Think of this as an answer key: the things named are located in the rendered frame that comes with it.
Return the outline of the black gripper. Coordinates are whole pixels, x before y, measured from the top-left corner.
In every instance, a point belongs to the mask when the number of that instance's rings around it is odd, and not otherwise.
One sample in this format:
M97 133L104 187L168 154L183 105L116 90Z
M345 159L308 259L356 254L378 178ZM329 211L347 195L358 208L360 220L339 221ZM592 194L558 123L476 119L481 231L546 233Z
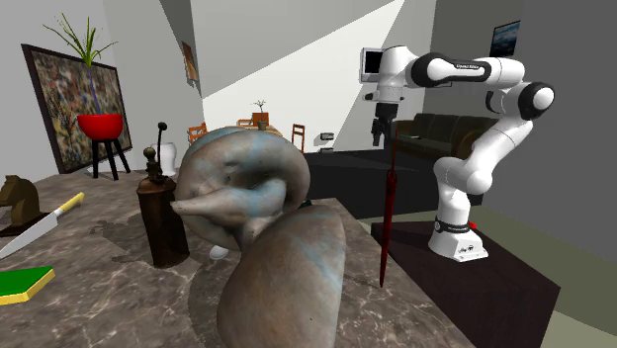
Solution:
M371 134L373 137L373 145L378 146L380 144L380 138L382 134L385 141L391 141L393 136L392 120L397 116L398 104L397 103L382 103L376 104L375 117L373 119Z

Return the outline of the dark sofa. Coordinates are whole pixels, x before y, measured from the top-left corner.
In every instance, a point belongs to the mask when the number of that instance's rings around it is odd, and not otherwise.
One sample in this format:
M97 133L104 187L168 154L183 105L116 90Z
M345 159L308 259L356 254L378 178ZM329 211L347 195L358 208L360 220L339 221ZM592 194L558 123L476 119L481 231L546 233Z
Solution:
M412 120L395 121L393 133L397 150L411 156L467 159L472 144L496 123L487 117L419 113Z

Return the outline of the dark red folded umbrella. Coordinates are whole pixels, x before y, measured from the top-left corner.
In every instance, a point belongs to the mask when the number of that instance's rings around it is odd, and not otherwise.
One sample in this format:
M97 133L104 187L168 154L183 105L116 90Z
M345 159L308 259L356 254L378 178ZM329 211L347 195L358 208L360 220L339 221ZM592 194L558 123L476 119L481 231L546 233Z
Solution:
M396 174L396 142L392 143L392 162L391 168L387 172L386 193L385 193L385 209L382 232L382 250L380 261L380 286L384 285L387 260L389 255L390 233L392 228L392 217L394 214L394 200L397 189L397 174Z

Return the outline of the wooden dining table with plant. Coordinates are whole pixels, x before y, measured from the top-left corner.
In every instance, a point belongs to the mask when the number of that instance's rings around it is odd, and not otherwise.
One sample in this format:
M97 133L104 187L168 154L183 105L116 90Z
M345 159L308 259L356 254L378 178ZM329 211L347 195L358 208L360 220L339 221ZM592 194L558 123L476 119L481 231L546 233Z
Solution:
M266 104L264 100L254 102L254 105L259 108L259 111L253 113L250 119L240 119L234 126L226 126L227 129L234 130L249 130L249 131L265 131L278 136L282 134L269 123L269 113L265 112L263 107Z

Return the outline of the grey brown duck figure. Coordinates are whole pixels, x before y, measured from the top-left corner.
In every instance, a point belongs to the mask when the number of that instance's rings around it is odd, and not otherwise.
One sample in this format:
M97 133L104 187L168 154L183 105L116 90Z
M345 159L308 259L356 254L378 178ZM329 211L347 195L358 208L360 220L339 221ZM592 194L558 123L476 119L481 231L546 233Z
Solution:
M334 209L304 204L309 184L304 155L263 130L213 130L184 155L173 211L241 253L218 305L226 348L334 348L345 230Z

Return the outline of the dark robot stand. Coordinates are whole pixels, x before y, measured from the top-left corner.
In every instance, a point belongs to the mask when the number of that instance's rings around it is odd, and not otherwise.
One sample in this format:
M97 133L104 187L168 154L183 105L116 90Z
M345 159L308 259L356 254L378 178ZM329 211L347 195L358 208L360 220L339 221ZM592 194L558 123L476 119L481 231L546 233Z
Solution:
M432 252L431 221L394 222L389 253L477 348L540 348L560 287L487 236L487 258Z

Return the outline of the white jar with black ladle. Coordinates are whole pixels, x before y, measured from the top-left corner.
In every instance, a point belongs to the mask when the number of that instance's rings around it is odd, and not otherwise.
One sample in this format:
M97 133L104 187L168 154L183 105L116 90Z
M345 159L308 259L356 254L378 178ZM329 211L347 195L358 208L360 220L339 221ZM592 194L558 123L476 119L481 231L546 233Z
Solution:
M177 157L177 147L173 142L161 141L162 133L167 130L167 125L164 122L159 122L157 127L157 143L151 145L155 150L155 159L160 165L163 175L174 176L176 174L175 160Z

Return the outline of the brown pepper grinder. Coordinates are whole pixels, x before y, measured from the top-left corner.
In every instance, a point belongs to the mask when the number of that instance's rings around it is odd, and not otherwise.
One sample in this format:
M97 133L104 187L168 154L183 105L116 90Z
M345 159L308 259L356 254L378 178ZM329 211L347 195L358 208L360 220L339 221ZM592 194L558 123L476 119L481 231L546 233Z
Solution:
M190 255L184 223L171 207L176 183L162 174L152 147L147 147L143 155L147 159L147 177L136 189L141 216L153 266L169 268L182 263Z

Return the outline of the plant in red pot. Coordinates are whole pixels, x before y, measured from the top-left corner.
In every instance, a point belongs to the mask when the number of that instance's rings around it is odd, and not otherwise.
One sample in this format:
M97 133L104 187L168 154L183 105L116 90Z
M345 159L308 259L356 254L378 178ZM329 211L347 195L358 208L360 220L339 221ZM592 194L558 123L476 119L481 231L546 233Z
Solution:
M61 18L56 21L60 25L62 33L47 25L44 25L44 27L60 36L68 46L72 47L79 54L88 73L89 88L94 99L96 113L94 115L78 115L77 123L82 132L91 139L93 161L92 175L94 178L98 177L98 168L100 163L99 144L103 143L106 149L110 168L112 169L113 179L117 181L119 176L112 146L114 146L117 150L125 171L127 173L131 173L128 161L119 141L119 136L124 129L124 119L120 114L104 114L101 111L93 76L94 59L96 57L100 58L102 56L102 52L108 47L116 44L116 42L108 43L102 48L94 48L93 45L96 40L96 29L90 28L90 19L87 19L86 34L83 38L76 35L64 13L62 13Z

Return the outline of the brown horse head figure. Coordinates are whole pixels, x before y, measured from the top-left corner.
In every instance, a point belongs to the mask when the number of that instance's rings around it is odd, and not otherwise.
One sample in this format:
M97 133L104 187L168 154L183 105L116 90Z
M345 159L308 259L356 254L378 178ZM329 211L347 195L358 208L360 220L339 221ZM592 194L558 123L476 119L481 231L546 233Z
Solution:
M47 216L40 210L36 186L17 175L7 175L0 189L0 208L11 207L11 224L0 230L0 237L17 236Z

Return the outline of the green and yellow book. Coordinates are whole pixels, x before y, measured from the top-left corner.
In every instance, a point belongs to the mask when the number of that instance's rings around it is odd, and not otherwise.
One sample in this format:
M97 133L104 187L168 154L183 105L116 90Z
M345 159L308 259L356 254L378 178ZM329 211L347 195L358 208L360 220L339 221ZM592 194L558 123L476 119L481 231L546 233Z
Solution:
M51 266L0 272L0 305L29 301L54 277Z

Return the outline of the blue wall picture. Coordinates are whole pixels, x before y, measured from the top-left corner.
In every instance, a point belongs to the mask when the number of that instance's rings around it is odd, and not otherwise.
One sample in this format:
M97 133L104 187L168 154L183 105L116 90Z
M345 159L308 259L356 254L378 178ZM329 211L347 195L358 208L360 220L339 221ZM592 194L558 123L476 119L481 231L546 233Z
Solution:
M515 21L495 27L492 34L489 56L509 57L515 52L520 22Z

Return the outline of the small orange wall picture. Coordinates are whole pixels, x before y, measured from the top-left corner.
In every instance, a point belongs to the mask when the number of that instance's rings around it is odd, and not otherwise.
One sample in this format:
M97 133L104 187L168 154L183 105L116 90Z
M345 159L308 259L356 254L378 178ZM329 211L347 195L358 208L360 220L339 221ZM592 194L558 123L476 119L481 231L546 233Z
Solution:
M192 48L187 43L182 42L182 52L188 79L191 81L198 81L199 74Z

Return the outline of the large dark framed wall picture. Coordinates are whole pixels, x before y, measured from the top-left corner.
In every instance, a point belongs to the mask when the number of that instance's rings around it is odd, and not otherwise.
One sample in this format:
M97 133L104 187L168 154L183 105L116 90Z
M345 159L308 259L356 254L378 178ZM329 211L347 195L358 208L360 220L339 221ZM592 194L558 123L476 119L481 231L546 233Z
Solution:
M59 173L71 173L93 163L92 140L78 125L79 115L119 114L119 144L124 151L132 149L115 67L94 62L88 70L78 57L26 43L21 48Z

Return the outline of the yellow handled kitchen knife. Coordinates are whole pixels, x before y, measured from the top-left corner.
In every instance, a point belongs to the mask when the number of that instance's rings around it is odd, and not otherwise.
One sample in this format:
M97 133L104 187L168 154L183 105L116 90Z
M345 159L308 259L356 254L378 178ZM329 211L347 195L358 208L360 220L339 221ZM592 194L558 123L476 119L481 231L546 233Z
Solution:
M11 242L9 242L0 250L0 260L26 247L30 243L34 242L41 236L51 231L53 228L57 227L58 218L71 210L76 205L81 204L84 200L84 197L85 194L83 192L78 193L69 201L65 202L53 212L49 213L43 219L36 222L33 226L29 227L26 231L16 236Z

